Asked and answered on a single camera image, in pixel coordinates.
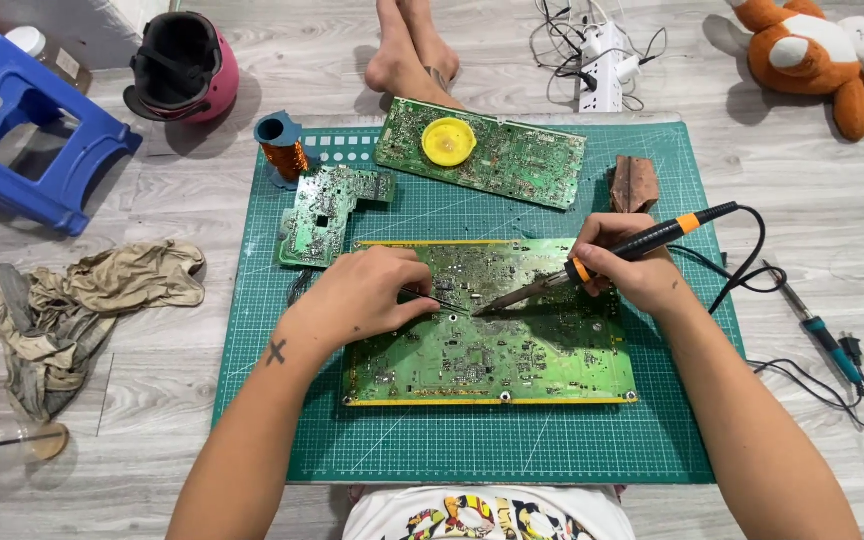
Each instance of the ankle tattoo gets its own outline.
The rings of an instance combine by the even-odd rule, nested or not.
[[[434,81],[440,89],[444,90],[445,93],[449,93],[449,81],[442,76],[442,73],[440,73],[438,69],[426,65],[425,72],[429,74],[429,77],[432,78],[432,81]]]

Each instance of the white power strip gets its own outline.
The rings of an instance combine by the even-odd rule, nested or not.
[[[596,36],[603,51],[628,49],[625,34],[618,30],[615,22],[606,22],[597,30]],[[580,90],[579,113],[622,112],[622,83],[618,80],[616,67],[626,56],[622,51],[612,51],[582,68],[582,72],[595,77],[598,87],[594,92],[584,87]]]

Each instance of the hand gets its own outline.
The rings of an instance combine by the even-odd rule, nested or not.
[[[430,298],[399,303],[403,287],[421,294],[432,274],[415,251],[374,246],[340,256],[283,318],[297,318],[314,338],[333,350],[398,329],[439,303]]]
[[[655,318],[674,316],[686,307],[701,306],[666,248],[654,250],[636,262],[623,260],[609,248],[656,222],[648,214],[594,213],[585,218],[568,257],[578,258],[599,273],[585,284],[598,296],[615,284],[629,302]]]

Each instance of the yellow lid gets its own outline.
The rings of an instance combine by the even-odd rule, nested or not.
[[[458,166],[474,148],[473,128],[458,118],[438,118],[422,132],[422,150],[437,166]]]

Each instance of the person's left hand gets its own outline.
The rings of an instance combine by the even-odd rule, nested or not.
[[[399,303],[403,287],[421,294],[432,274],[415,251],[373,246],[340,256],[312,288],[286,311],[308,332],[335,349],[398,329],[439,303],[430,298]]]

